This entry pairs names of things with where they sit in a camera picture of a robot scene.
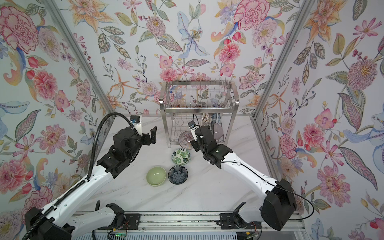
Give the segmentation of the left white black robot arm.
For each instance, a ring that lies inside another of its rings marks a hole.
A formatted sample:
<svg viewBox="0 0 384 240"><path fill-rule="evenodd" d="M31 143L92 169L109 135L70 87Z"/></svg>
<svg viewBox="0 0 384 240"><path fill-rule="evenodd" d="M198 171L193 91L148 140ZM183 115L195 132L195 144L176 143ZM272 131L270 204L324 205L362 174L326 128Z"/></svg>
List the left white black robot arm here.
<svg viewBox="0 0 384 240"><path fill-rule="evenodd" d="M107 183L116 179L137 157L143 145L157 141L157 128L149 134L138 134L135 127L120 130L114 137L114 145L97 161L88 176L71 187L55 202L42 209L31 208L25 215L27 232L25 240L74 240L100 228L119 229L127 218L125 211L115 203L94 212L75 216L75 212Z"/></svg>

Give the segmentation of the blue floral ceramic bowl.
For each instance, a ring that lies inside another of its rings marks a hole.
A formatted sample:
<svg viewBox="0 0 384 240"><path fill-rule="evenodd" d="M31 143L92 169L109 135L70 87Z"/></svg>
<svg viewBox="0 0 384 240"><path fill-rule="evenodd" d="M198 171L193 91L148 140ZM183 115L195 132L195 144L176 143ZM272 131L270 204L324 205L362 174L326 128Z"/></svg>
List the blue floral ceramic bowl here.
<svg viewBox="0 0 384 240"><path fill-rule="evenodd" d="M221 113L212 113L211 118L212 118L212 121L211 121L212 124L220 124L222 120L222 115Z"/></svg>

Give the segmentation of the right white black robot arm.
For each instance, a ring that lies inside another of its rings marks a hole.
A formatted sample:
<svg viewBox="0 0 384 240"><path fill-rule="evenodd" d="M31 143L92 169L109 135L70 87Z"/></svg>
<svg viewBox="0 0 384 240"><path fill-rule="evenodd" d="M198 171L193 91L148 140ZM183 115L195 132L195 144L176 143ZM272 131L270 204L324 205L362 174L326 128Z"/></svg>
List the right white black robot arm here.
<svg viewBox="0 0 384 240"><path fill-rule="evenodd" d="M194 138L191 144L195 151L202 152L203 158L211 165L236 176L258 196L256 202L241 203L234 210L236 224L264 222L276 231L282 230L297 209L291 184L264 175L243 161L232 149L218 144L208 126L201 127L193 121L188 126Z"/></svg>

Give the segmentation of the white red-patterned bowl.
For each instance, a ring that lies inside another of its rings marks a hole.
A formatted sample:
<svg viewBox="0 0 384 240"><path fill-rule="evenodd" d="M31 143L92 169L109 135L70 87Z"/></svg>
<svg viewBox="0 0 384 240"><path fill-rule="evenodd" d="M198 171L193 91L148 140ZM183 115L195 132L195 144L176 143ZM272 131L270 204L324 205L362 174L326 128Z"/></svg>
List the white red-patterned bowl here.
<svg viewBox="0 0 384 240"><path fill-rule="evenodd" d="M209 126L212 122L212 115L210 113L203 113L202 118L201 118L201 126Z"/></svg>

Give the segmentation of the plain lilac ceramic bowl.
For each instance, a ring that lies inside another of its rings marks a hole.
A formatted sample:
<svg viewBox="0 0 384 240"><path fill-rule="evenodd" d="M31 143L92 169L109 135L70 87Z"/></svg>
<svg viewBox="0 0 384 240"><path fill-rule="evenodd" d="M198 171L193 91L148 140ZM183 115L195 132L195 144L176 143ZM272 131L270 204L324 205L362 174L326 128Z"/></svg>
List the plain lilac ceramic bowl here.
<svg viewBox="0 0 384 240"><path fill-rule="evenodd" d="M220 124L213 124L213 134L216 141L220 141L224 136L224 129Z"/></svg>

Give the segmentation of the plain light green bowl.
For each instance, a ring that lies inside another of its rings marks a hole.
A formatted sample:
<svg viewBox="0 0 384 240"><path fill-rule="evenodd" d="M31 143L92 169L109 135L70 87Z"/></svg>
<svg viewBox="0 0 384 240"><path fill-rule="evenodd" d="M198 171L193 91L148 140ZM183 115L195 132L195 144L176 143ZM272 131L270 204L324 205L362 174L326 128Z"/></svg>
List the plain light green bowl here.
<svg viewBox="0 0 384 240"><path fill-rule="evenodd" d="M146 175L147 183L152 187L158 187L166 180L167 173L162 167L156 166L151 168Z"/></svg>

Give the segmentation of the purple striped bowl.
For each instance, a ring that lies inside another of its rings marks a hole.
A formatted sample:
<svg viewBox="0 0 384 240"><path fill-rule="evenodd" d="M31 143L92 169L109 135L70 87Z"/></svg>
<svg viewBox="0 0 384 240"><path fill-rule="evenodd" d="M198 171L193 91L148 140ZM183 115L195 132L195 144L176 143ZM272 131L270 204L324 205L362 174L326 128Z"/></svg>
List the purple striped bowl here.
<svg viewBox="0 0 384 240"><path fill-rule="evenodd" d="M193 146L191 141L194 140L194 137L190 131L182 132L178 138L179 145L186 150L192 150Z"/></svg>

